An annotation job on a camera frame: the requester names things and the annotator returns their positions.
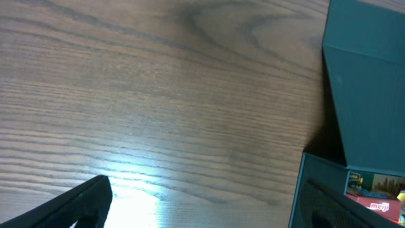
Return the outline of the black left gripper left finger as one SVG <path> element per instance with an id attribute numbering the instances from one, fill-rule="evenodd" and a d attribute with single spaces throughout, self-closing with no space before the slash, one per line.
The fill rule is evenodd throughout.
<path id="1" fill-rule="evenodd" d="M 113 199 L 108 176 L 97 175 L 1 224 L 1 228 L 103 228 Z"/>

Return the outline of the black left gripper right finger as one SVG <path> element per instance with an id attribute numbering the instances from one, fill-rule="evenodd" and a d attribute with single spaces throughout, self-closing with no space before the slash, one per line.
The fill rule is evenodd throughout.
<path id="1" fill-rule="evenodd" d="M 348 197 L 314 180 L 307 180 L 299 194 L 299 213 L 307 228 L 398 228 Z"/>

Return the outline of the brown chocolate stick box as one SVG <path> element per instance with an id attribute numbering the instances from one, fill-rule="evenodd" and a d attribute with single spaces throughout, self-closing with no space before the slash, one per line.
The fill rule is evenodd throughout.
<path id="1" fill-rule="evenodd" d="M 404 191 L 404 177 L 375 174 L 373 178 L 372 191 L 384 192 L 393 196 L 398 196 L 402 191 Z"/>

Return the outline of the red Hello Panda box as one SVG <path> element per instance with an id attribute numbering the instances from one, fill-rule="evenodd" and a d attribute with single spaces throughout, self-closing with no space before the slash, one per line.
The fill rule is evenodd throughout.
<path id="1" fill-rule="evenodd" d="M 392 222 L 403 221 L 402 202 L 389 193 L 348 188 L 346 196 Z"/>

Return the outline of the yellow Hacks candy bag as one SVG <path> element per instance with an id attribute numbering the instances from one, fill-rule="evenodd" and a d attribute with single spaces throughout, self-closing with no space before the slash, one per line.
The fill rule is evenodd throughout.
<path id="1" fill-rule="evenodd" d="M 402 190 L 398 196 L 397 199 L 404 205 L 405 204 L 405 190 Z"/>

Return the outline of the dark green box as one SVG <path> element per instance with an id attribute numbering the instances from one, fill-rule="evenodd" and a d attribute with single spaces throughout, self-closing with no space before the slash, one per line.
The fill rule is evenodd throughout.
<path id="1" fill-rule="evenodd" d="M 375 174 L 404 177 L 404 2 L 332 0 L 322 57 L 324 123 L 302 154 L 290 227 L 305 227 L 310 179 L 346 196 L 372 191 Z"/>

